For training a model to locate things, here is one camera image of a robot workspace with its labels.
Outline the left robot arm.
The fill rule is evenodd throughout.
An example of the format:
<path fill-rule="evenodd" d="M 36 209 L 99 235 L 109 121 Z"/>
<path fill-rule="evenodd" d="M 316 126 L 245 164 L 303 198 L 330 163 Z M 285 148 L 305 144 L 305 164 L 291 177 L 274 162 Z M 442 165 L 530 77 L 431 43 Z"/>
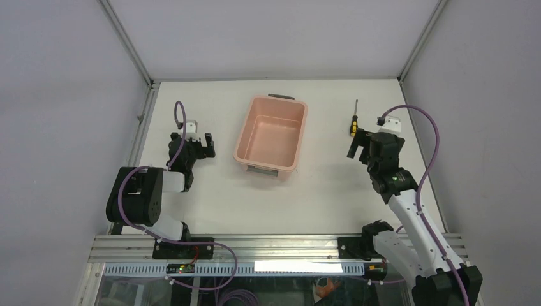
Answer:
<path fill-rule="evenodd" d="M 166 215 L 162 210 L 164 193 L 186 193 L 194 181 L 193 167 L 198 160 L 214 158 L 214 140 L 182 138 L 173 132 L 168 144 L 171 171 L 148 166 L 119 168 L 106 205 L 106 217 L 122 226 L 134 225 L 157 234 L 153 259 L 196 261 L 212 259 L 212 237 L 192 238 L 188 225 Z"/>

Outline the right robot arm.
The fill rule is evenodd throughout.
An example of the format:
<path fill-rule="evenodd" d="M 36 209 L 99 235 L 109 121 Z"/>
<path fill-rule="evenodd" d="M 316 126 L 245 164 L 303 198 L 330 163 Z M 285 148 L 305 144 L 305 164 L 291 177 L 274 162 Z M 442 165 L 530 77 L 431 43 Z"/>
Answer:
<path fill-rule="evenodd" d="M 433 229 L 431 217 L 422 209 L 420 187 L 399 165 L 404 143 L 391 133 L 360 129 L 347 156 L 354 158 L 362 148 L 359 160 L 367 167 L 373 189 L 400 220 L 411 246 L 402 243 L 389 223 L 375 221 L 363 226 L 357 237 L 338 238 L 339 257 L 389 260 L 410 288 L 415 305 L 475 305 L 482 274 L 476 266 L 468 266 Z"/>

